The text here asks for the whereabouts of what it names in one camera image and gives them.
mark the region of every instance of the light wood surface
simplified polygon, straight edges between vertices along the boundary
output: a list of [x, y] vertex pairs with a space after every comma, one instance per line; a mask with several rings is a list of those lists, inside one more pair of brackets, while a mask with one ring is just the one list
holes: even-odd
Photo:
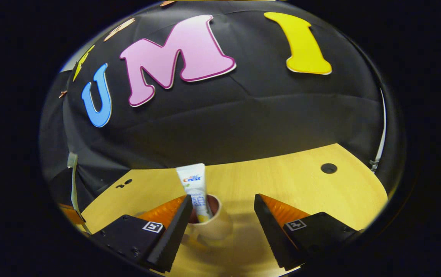
[[[337, 172], [326, 174], [321, 165]], [[123, 188], [116, 188], [132, 179]], [[181, 245], [166, 276], [279, 276], [280, 269], [254, 212], [262, 193], [309, 214], [326, 212], [355, 230], [366, 228], [387, 202], [377, 177], [338, 144], [259, 160], [208, 165], [207, 192], [233, 220], [233, 233], [208, 250]], [[175, 169], [130, 170], [83, 212], [92, 233], [123, 214], [135, 215], [185, 194]]]

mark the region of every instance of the white toothpaste tube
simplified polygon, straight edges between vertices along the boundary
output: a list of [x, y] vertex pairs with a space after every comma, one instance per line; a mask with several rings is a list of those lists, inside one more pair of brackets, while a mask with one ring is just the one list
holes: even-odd
[[198, 217], [198, 222], [205, 222], [213, 217], [207, 202], [205, 189], [205, 165], [195, 164], [176, 168], [178, 177], [191, 201]]

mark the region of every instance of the cup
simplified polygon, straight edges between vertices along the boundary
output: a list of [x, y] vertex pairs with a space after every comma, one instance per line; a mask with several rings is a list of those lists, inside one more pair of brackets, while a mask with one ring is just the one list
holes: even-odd
[[208, 194], [208, 198], [214, 202], [213, 205], [218, 205], [217, 212], [206, 222], [188, 223], [182, 244], [199, 248], [218, 247], [232, 233], [232, 219], [224, 209], [222, 202], [215, 195]]

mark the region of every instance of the letter m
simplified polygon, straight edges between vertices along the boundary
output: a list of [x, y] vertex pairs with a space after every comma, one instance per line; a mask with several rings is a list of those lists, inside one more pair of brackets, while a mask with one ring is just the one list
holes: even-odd
[[212, 18], [199, 15], [180, 21], [164, 46], [142, 38], [122, 52], [120, 58], [127, 63], [131, 106], [140, 106], [154, 97], [155, 88], [145, 82], [144, 72], [165, 89], [173, 86], [180, 52], [185, 64], [180, 76], [187, 82], [216, 77], [236, 68], [234, 58], [224, 55], [212, 34]]

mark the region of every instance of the blue letter u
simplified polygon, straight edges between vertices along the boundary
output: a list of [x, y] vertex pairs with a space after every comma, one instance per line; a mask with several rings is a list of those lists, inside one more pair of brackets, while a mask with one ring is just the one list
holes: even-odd
[[91, 83], [88, 82], [82, 91], [82, 100], [84, 101], [87, 115], [92, 124], [99, 128], [106, 125], [111, 118], [111, 95], [109, 95], [106, 75], [104, 74], [107, 67], [108, 64], [105, 63], [94, 74], [94, 81], [97, 83], [97, 90], [99, 91], [102, 102], [102, 107], [99, 112], [95, 109], [92, 97], [90, 96]]

